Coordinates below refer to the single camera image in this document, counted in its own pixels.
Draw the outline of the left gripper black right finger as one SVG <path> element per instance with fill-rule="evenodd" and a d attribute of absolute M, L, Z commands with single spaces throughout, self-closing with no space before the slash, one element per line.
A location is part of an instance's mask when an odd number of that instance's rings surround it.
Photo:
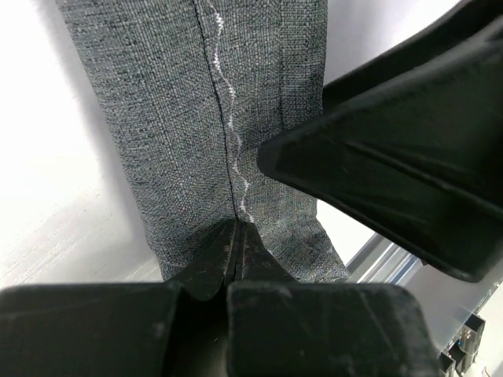
<path fill-rule="evenodd" d="M 231 282 L 243 280 L 296 281 L 264 247 L 256 226 L 236 221 L 231 245 Z"/>

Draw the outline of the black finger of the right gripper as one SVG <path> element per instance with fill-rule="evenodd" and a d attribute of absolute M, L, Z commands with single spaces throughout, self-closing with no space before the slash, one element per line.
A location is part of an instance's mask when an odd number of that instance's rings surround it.
<path fill-rule="evenodd" d="M 502 4 L 462 1 L 323 93 L 259 169 L 456 279 L 502 256 Z"/>

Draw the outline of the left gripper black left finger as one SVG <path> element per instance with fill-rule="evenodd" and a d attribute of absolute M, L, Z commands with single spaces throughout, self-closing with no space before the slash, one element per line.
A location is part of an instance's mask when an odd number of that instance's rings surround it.
<path fill-rule="evenodd" d="M 228 221 L 213 243 L 168 281 L 181 284 L 197 301 L 209 301 L 234 282 L 239 255 L 240 221 Z"/>

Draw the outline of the dark grey cloth napkin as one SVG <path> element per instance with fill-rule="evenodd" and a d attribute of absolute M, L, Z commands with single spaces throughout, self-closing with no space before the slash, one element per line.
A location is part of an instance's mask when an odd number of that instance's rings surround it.
<path fill-rule="evenodd" d="M 169 279 L 228 220 L 297 280 L 347 269 L 317 201 L 264 176 L 263 142 L 319 115 L 324 1 L 59 1 L 150 249 Z"/>

